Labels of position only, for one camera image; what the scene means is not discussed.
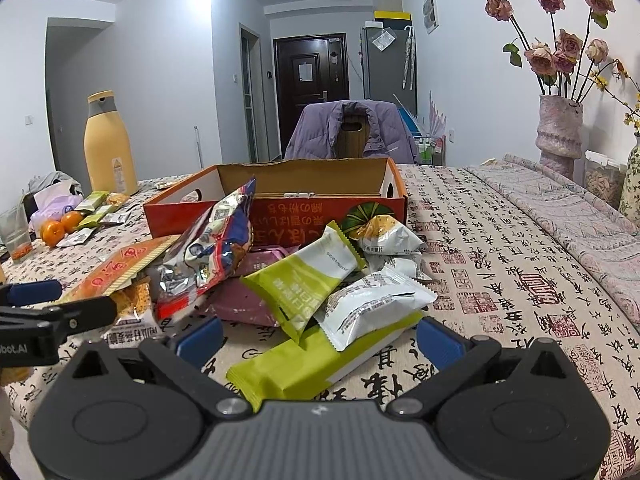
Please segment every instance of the floor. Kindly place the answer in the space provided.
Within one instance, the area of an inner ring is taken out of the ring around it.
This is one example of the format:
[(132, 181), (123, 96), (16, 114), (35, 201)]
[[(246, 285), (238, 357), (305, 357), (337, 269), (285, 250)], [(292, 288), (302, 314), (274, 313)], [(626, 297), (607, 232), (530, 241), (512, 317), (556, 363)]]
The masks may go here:
[(12, 419), (15, 432), (14, 448), (11, 450), (11, 466), (21, 480), (44, 480), (31, 454), (27, 442), (27, 431)]

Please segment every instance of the pink textured vase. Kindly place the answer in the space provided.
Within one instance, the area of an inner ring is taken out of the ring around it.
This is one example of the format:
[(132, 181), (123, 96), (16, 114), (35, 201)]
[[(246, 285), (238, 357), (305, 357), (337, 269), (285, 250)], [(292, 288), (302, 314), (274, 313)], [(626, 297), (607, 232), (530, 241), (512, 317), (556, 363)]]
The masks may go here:
[(573, 180), (574, 162), (582, 158), (581, 128), (581, 104), (559, 95), (541, 95), (536, 139), (540, 164)]

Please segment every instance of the patterned vase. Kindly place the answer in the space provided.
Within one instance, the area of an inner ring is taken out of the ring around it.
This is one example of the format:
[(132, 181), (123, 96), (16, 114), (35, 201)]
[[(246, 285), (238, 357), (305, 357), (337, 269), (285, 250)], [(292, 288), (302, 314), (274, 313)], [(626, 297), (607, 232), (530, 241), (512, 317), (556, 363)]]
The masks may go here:
[(582, 105), (559, 95), (540, 96), (536, 146), (540, 164), (574, 179), (574, 161), (582, 158)]
[(640, 227), (640, 137), (629, 155), (619, 211)]

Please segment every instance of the bottle label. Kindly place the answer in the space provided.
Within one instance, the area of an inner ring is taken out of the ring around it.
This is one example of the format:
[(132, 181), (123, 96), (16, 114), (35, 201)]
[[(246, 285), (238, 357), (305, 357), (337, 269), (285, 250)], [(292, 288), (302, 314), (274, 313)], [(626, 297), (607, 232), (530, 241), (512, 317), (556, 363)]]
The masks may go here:
[(111, 167), (113, 168), (113, 179), (116, 183), (116, 191), (118, 193), (124, 193), (127, 190), (127, 183), (124, 180), (124, 170), (122, 168), (122, 159), (117, 156), (111, 161)]

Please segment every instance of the patterned tablecloth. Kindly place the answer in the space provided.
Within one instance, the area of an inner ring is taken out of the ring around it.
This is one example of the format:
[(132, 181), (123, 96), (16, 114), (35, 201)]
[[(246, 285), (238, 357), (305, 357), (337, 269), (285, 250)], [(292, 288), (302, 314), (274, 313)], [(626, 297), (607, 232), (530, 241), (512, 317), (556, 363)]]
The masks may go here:
[[(613, 300), (532, 219), (465, 170), (401, 166), (401, 173), (410, 194), (408, 225), (426, 242), (425, 264), (440, 280), (432, 285), (439, 298), (430, 315), (462, 335), (486, 333), (505, 346), (556, 339), (612, 428), (599, 478), (617, 480), (639, 469), (640, 335)], [(142, 203), (153, 193), (144, 183), (127, 225), (105, 230), (83, 247), (39, 246), (20, 266), (5, 264), (5, 272), (12, 282), (57, 278), (65, 288), (75, 285), (118, 246), (149, 236)], [(204, 368), (223, 384), (232, 364), (284, 340), (279, 329), (241, 324), (227, 324), (225, 335), (222, 350)], [(23, 425), (74, 351), (64, 345), (59, 365), (38, 368), (31, 379), (7, 388)], [(418, 352), (415, 330), (408, 330), (319, 399), (386, 404), (434, 373)]]

